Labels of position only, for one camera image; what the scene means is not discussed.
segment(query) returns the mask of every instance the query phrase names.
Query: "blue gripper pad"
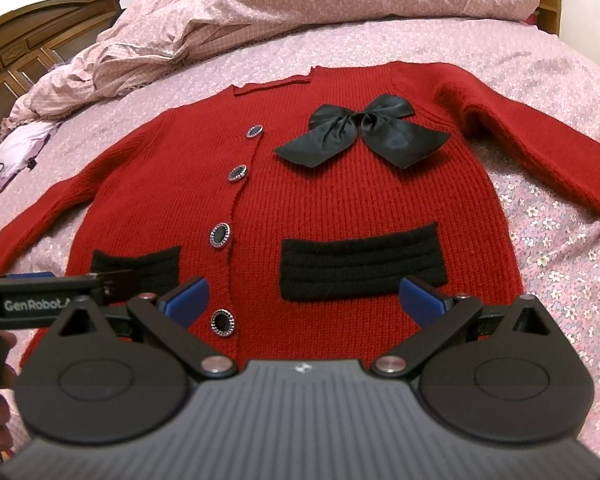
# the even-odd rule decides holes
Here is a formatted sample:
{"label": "blue gripper pad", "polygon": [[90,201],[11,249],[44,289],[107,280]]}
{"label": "blue gripper pad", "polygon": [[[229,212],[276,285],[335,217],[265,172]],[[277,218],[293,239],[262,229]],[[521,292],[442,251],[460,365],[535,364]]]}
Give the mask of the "blue gripper pad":
{"label": "blue gripper pad", "polygon": [[407,278],[400,282],[400,306],[420,328],[424,328],[447,311],[444,301],[420,288]]}
{"label": "blue gripper pad", "polygon": [[209,304],[209,284],[196,276],[158,299],[158,309],[181,327],[188,329]]}
{"label": "blue gripper pad", "polygon": [[5,278],[54,278],[55,276],[52,272],[26,272],[25,274],[7,274]]}

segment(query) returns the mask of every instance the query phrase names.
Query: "human hand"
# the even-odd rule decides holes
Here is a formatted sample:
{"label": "human hand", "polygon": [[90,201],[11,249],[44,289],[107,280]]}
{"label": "human hand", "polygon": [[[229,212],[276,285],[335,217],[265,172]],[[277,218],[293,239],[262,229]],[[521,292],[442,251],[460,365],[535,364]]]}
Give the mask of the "human hand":
{"label": "human hand", "polygon": [[[13,348],[17,339],[11,332],[0,332],[0,336],[7,342],[9,348]],[[12,388],[16,379],[16,372],[5,364],[2,370],[1,388]],[[13,446],[13,438],[5,424],[9,421],[11,412],[7,400],[0,396],[0,451],[7,451]]]}

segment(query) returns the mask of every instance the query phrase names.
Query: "sweater sleeve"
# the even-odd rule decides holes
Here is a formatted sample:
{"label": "sweater sleeve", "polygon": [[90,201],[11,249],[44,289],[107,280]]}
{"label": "sweater sleeve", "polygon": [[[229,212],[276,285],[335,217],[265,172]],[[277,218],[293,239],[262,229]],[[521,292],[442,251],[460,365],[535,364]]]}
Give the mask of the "sweater sleeve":
{"label": "sweater sleeve", "polygon": [[600,143],[449,66],[434,101],[466,137],[487,130],[525,170],[568,200],[600,215]]}
{"label": "sweater sleeve", "polygon": [[168,113],[158,115],[123,137],[77,175],[51,186],[36,203],[5,226],[0,231],[0,274],[8,272],[16,258],[36,243],[62,213],[93,200],[107,177],[131,162],[150,134],[166,127]]}

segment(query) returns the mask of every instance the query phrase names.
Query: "knit sweater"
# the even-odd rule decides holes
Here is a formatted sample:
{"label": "knit sweater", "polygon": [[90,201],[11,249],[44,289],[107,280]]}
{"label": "knit sweater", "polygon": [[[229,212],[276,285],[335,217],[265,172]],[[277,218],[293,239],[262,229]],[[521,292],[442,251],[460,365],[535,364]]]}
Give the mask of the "knit sweater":
{"label": "knit sweater", "polygon": [[[413,107],[399,121],[422,126],[419,134],[446,132],[448,140],[404,169],[360,138],[314,168],[280,156],[321,105],[361,112],[384,94]],[[360,128],[378,120],[349,117]],[[68,275],[94,270],[103,258],[118,266],[118,257],[129,266],[148,254],[170,259],[171,271],[161,272],[171,272],[171,282],[154,276],[147,287],[162,293],[165,283],[206,277],[210,304],[190,331],[240,366],[255,358],[368,364],[418,330],[397,297],[407,273],[485,303],[508,304],[522,292],[506,218],[466,142],[480,135],[600,214],[600,144],[465,70],[403,62],[318,67],[229,87],[141,126],[0,232],[0,273],[63,212],[93,202]],[[242,164],[246,175],[237,170],[229,179]],[[219,224],[230,232],[214,231]],[[214,330],[219,310],[233,327],[224,330],[225,319]]]}

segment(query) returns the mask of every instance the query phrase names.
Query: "pillow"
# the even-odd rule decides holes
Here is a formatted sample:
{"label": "pillow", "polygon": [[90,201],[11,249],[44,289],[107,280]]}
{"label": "pillow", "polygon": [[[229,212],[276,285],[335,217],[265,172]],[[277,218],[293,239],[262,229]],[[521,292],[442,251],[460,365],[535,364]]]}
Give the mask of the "pillow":
{"label": "pillow", "polygon": [[34,121],[17,127],[0,143],[0,192],[35,158],[58,127],[57,121]]}

